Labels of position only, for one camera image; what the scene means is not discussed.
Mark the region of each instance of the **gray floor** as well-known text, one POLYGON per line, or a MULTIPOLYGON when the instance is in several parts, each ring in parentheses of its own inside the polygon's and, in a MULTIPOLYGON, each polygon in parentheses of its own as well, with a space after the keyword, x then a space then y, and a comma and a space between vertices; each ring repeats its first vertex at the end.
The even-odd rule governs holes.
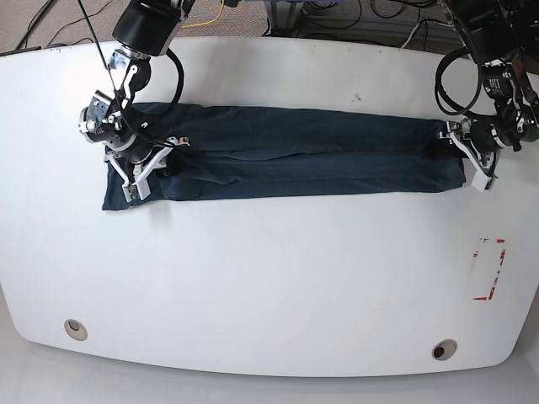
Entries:
MULTIPOLYGON (((88 14, 102 8, 109 0, 84 0, 88 14)), ((363 18, 376 16, 371 11, 370 0, 360 0, 363 18)), ((384 15, 395 13, 400 5, 389 0, 375 0, 376 10, 384 15)), ((2 0, 0 2, 0 52, 11 51, 23 36, 29 21, 40 9, 45 0, 2 0)), ((92 17, 93 26, 99 40, 112 40, 112 30, 116 21, 125 9, 129 0, 112 0, 111 4, 99 15, 92 17)), ((220 8, 219 0, 197 0, 189 24, 213 19, 220 8)), ((418 20, 418 9, 406 7, 395 21, 415 22, 418 20)), ((344 0, 335 8, 318 12, 335 19, 354 20, 359 15, 358 0, 344 0)), ((423 17, 444 19, 438 6, 422 10, 423 17)), ((31 35, 29 46, 47 46, 55 32, 64 24, 82 17, 75 0, 58 0, 52 10, 45 16, 40 26, 31 35)), ((261 36, 266 30, 266 12, 262 1, 241 1, 237 8, 225 8, 221 18, 214 24, 205 27, 182 29, 179 36, 261 36)), ((71 44, 88 37, 86 24, 81 21, 64 29, 54 40, 55 43, 71 44)))

